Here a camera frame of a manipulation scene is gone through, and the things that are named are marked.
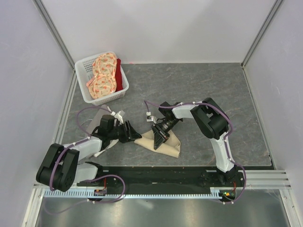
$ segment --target floor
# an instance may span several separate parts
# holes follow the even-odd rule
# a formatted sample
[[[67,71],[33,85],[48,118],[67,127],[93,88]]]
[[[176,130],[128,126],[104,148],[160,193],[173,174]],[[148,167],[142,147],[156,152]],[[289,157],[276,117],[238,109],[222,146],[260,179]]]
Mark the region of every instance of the floor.
[[[79,198],[43,198],[49,212],[59,212]],[[111,204],[84,202],[61,215],[40,210],[36,227],[289,227],[278,190],[246,190],[233,205],[206,199],[123,199]]]
[[[150,130],[146,122],[144,100],[157,104],[164,101],[201,101],[211,97],[230,117],[235,132],[230,136],[233,158],[244,166],[271,165],[260,125],[250,98],[239,63],[203,64],[128,64],[122,65],[130,84],[126,95],[107,103],[115,112],[125,111],[124,119],[130,120],[139,133]],[[76,113],[91,106],[83,101],[77,85],[73,97],[63,143],[84,137],[77,130]],[[89,124],[97,110],[86,110],[80,115],[83,126]],[[157,108],[151,107],[152,115],[161,117]],[[181,141],[179,158],[154,153],[129,142],[118,143],[99,157],[90,161],[106,166],[214,166],[215,156],[210,141],[202,135],[196,122],[185,119],[178,123],[174,133]]]

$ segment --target white panel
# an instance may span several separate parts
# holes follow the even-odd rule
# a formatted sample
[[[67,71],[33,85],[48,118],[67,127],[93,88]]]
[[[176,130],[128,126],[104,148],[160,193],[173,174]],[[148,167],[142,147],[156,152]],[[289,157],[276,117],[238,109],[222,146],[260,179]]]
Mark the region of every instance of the white panel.
[[[43,0],[73,59],[241,62],[274,0]]]
[[[0,226],[21,226],[72,70],[31,0],[0,2]]]
[[[265,133],[303,210],[303,2],[285,0],[247,66]]]

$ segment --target tan fabric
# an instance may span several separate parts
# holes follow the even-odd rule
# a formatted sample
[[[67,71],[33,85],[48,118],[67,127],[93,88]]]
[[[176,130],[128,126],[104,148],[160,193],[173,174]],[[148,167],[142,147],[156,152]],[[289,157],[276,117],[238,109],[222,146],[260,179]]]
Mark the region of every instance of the tan fabric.
[[[170,138],[165,143],[162,143],[161,146],[156,150],[153,148],[154,135],[152,130],[142,134],[142,138],[135,140],[134,143],[157,153],[172,157],[179,157],[181,142],[172,131],[169,131],[169,134]]]
[[[97,99],[116,91],[117,57],[108,52],[97,57],[93,63],[93,77],[86,83],[92,98]]]

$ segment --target laundry basket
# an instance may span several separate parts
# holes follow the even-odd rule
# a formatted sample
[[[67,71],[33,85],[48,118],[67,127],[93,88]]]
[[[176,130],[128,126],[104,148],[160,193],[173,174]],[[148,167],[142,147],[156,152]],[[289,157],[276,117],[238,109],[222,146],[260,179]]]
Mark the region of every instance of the laundry basket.
[[[124,71],[121,67],[121,73],[122,73],[122,87],[123,90],[114,92],[108,96],[104,96],[101,98],[93,99],[89,93],[89,89],[86,87],[86,83],[93,77],[93,66],[92,64],[96,60],[98,56],[104,53],[99,53],[96,55],[93,55],[91,57],[84,58],[82,60],[79,60],[75,64],[77,79],[79,82],[79,86],[81,89],[81,93],[83,96],[83,99],[86,103],[92,103],[93,105],[101,105],[110,101],[113,101],[115,99],[121,98],[125,95],[125,92],[129,88],[128,81],[126,79],[126,76],[124,74]]]

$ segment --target gray mat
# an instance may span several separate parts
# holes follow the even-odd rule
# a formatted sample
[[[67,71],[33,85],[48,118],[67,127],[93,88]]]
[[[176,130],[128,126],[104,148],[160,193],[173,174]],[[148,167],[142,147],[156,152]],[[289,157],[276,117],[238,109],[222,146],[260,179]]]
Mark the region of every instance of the gray mat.
[[[143,100],[157,104],[201,101],[211,97],[228,114],[235,132],[230,136],[233,158],[245,166],[269,166],[266,149],[256,113],[250,98],[241,66],[238,63],[211,64],[138,64],[122,65],[130,88],[123,98],[107,103],[114,111],[124,110],[124,119],[144,133],[150,129],[146,122]],[[91,106],[83,101],[77,85],[67,121],[63,143],[80,140],[76,113]],[[80,122],[92,119],[97,110],[86,110]],[[160,112],[151,107],[158,118]],[[214,166],[212,145],[193,119],[179,122],[173,129],[181,141],[179,158],[157,154],[133,142],[118,143],[99,157],[90,160],[107,166]]]

